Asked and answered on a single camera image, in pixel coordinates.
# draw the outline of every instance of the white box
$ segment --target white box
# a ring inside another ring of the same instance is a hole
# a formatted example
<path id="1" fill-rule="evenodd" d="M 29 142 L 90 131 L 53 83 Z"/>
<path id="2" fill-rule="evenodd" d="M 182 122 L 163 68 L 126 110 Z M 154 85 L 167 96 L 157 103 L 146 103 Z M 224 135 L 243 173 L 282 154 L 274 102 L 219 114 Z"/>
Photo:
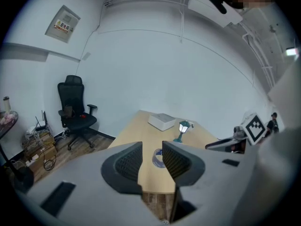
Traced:
<path id="1" fill-rule="evenodd" d="M 161 131 L 165 131 L 174 126 L 175 118 L 166 114 L 154 114 L 149 117 L 149 124 Z"/>

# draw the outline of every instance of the wooden desk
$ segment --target wooden desk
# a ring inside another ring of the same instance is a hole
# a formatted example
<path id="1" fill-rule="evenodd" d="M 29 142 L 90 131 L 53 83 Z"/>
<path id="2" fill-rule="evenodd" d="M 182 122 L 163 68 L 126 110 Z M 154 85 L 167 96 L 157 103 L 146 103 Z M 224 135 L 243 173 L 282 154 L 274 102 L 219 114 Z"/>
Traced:
<path id="1" fill-rule="evenodd" d="M 174 181 L 166 168 L 158 168 L 152 163 L 156 149 L 162 148 L 162 141 L 173 141 L 178 138 L 179 122 L 176 119 L 174 126 L 166 131 L 160 131 L 148 123 L 150 114 L 147 111 L 138 111 L 131 122 L 122 130 L 109 148 L 135 141 L 143 142 L 143 163 L 139 170 L 138 184 L 144 192 L 168 194 L 174 193 Z M 205 145 L 217 141 L 205 128 L 195 123 L 192 131 L 183 134 L 183 144 L 205 148 Z"/>

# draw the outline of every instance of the wooden floor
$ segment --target wooden floor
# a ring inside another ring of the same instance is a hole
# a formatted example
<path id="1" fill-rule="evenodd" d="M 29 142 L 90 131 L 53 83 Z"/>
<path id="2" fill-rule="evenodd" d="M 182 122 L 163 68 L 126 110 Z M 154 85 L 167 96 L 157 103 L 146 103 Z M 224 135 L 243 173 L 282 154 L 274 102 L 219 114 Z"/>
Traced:
<path id="1" fill-rule="evenodd" d="M 55 167 L 51 171 L 46 171 L 43 167 L 36 170 L 34 172 L 34 183 L 37 183 L 48 174 L 54 172 L 65 163 L 76 157 L 107 149 L 113 141 L 112 139 L 102 137 L 98 134 L 90 134 L 88 135 L 88 138 L 91 142 L 94 143 L 94 148 L 91 149 L 84 139 L 78 138 L 72 144 L 71 151 L 68 151 L 67 145 L 69 141 L 72 140 L 72 138 L 73 136 L 71 135 L 66 139 L 60 139 L 57 142 L 55 146 L 57 149 Z M 174 200 L 174 194 L 143 193 L 142 200 L 158 219 L 169 220 Z"/>

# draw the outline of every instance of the chair armrest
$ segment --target chair armrest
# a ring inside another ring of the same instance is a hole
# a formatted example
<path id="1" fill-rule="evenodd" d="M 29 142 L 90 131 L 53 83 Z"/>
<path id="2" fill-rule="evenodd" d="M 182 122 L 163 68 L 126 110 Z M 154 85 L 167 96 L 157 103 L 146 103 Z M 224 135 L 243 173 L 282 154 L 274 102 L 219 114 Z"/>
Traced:
<path id="1" fill-rule="evenodd" d="M 67 115 L 66 115 L 65 111 L 63 111 L 63 110 L 59 110 L 58 114 L 63 118 L 67 118 Z"/>
<path id="2" fill-rule="evenodd" d="M 89 114 L 92 115 L 92 110 L 93 110 L 93 109 L 96 109 L 97 106 L 96 106 L 96 105 L 91 105 L 91 104 L 88 104 L 87 106 L 90 107 L 90 112 L 89 112 Z"/>

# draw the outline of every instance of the ceiling light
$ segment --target ceiling light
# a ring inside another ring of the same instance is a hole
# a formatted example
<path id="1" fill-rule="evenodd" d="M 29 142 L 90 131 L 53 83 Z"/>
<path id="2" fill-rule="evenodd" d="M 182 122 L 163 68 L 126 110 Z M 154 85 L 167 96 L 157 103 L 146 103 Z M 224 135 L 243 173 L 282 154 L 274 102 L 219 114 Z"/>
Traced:
<path id="1" fill-rule="evenodd" d="M 286 49 L 286 55 L 291 56 L 291 55 L 297 55 L 297 49 L 296 48 L 287 48 Z"/>

